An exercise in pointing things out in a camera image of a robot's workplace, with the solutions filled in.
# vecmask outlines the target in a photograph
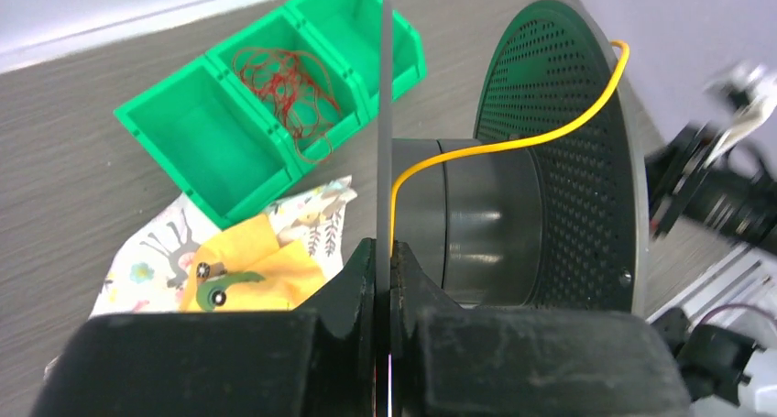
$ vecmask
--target gray floor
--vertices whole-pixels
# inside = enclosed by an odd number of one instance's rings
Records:
[[[397,137],[467,137],[491,53],[533,0],[396,0],[421,32],[429,77],[397,103]],[[113,118],[147,89],[275,5],[179,27],[0,76],[0,415],[25,415],[42,369],[91,310],[113,254],[178,191]],[[660,141],[638,115],[646,148]],[[372,236],[375,127],[298,188],[346,173],[344,253]],[[687,225],[651,249],[655,309],[728,246]]]

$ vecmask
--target metal rod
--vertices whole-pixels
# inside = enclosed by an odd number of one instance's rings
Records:
[[[375,245],[376,409],[389,406],[389,292],[391,286],[391,101],[394,81],[394,7],[383,0],[380,29],[380,99],[378,109],[378,220]]]

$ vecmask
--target green plastic bin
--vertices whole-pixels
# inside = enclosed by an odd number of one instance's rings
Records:
[[[313,25],[311,33],[360,79],[367,115],[378,116],[380,16],[382,0],[289,0],[288,9]],[[394,12],[394,83],[396,101],[426,77],[421,36]]]
[[[276,131],[275,116],[236,94],[205,57],[115,115],[222,228],[256,214],[301,177]]]
[[[119,121],[220,228],[258,214],[378,115],[381,0],[290,0],[115,110]],[[394,13],[394,99],[426,76],[418,32]],[[326,139],[294,141],[233,71],[243,48],[314,55],[340,112]],[[307,72],[328,90],[323,72]],[[294,105],[314,119],[312,107]]]
[[[307,73],[325,91],[329,91],[328,84],[332,85],[331,93],[340,108],[339,113],[328,102],[324,100],[317,102],[319,113],[327,122],[333,124],[327,131],[326,138],[314,137],[310,141],[295,142],[279,121],[276,120],[274,125],[275,130],[281,135],[284,148],[295,153],[294,158],[303,172],[312,170],[316,161],[326,159],[333,149],[339,148],[369,123],[370,118],[367,116],[357,80],[353,79],[340,59],[332,58],[331,52],[311,37],[307,20],[293,16],[286,9],[278,9],[205,53],[217,70],[224,74],[248,102],[253,106],[262,106],[273,114],[274,104],[271,101],[259,101],[235,75],[233,59],[241,49],[246,48],[291,49],[308,52],[316,56],[321,65],[308,58],[301,59]],[[245,63],[249,55],[249,53],[241,54],[236,62],[237,67]],[[293,111],[304,122],[314,122],[317,118],[313,107],[304,102],[295,103]]]

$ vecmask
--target yellow cable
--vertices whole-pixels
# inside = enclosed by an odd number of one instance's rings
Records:
[[[390,231],[388,233],[388,239],[390,240],[390,244],[391,244],[390,246],[391,254],[394,253],[394,224],[396,222],[395,215],[397,211],[397,194],[399,193],[399,188],[402,186],[402,183],[404,183],[407,179],[410,178],[410,176],[412,176],[416,172],[425,170],[429,167],[446,162],[448,160],[466,158],[469,156],[475,156],[477,154],[496,153],[496,152],[505,151],[508,149],[532,147],[535,145],[544,144],[545,142],[550,142],[559,137],[566,136],[572,133],[573,131],[575,131],[577,128],[580,128],[581,126],[583,126],[583,124],[588,122],[588,120],[594,117],[594,115],[598,113],[599,110],[602,109],[602,107],[605,106],[607,101],[609,101],[609,98],[612,97],[612,94],[615,92],[615,89],[618,87],[618,82],[620,82],[620,78],[623,76],[623,71],[626,69],[626,62],[629,61],[628,44],[620,40],[614,40],[611,42],[611,44],[615,47],[620,48],[620,59],[618,59],[618,63],[615,65],[615,69],[613,69],[612,71],[612,76],[610,77],[604,92],[602,92],[601,96],[599,96],[599,98],[593,104],[591,104],[591,106],[587,110],[585,110],[582,115],[575,118],[575,120],[573,120],[569,124],[566,124],[565,126],[556,128],[553,131],[549,131],[547,133],[543,133],[537,136],[525,137],[523,139],[517,139],[517,140],[509,140],[506,142],[499,142],[496,144],[462,148],[456,151],[450,151],[448,153],[439,154],[437,156],[433,156],[431,158],[422,160],[416,163],[415,165],[411,166],[410,168],[406,169],[405,172],[401,173],[400,176],[397,178],[397,181],[394,182],[394,186],[391,188],[391,214],[390,214],[391,224],[389,227]]]

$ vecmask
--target red wire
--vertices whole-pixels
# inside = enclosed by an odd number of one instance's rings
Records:
[[[245,62],[238,67],[241,56],[249,54]],[[303,59],[318,66],[326,81],[324,91],[305,70]],[[334,99],[334,89],[329,73],[321,61],[305,51],[284,49],[246,48],[239,50],[232,59],[232,68],[240,82],[259,100],[273,104],[273,113],[294,139],[298,155],[307,162],[319,163],[329,158],[334,150],[327,133],[334,126],[319,110],[319,101],[328,103],[338,117],[342,111]],[[316,115],[314,123],[303,123],[294,110],[294,105],[309,106]],[[326,140],[329,152],[323,159],[308,159],[302,154],[301,141],[307,141],[308,147],[318,140]]]

